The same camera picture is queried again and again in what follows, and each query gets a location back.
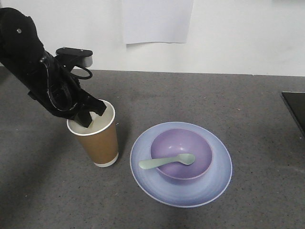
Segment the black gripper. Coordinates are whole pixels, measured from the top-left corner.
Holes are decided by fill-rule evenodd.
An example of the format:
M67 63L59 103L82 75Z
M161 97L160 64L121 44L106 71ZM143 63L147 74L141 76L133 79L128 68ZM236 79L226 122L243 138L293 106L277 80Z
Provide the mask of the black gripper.
M79 80L92 77L88 68L70 69L47 51L35 61L15 58L14 75L28 88L28 95L52 115L75 119L83 127L92 123L90 112L102 116L107 108L102 100L81 88Z

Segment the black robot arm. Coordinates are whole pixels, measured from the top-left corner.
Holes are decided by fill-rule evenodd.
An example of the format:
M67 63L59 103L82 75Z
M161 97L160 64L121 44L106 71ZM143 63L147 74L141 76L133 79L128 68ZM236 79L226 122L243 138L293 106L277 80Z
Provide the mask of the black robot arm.
M0 62L29 90L28 95L57 117L84 127L91 113L106 105L83 90L80 80L92 78L91 50L62 47L52 56L44 49L30 16L14 8L0 10Z

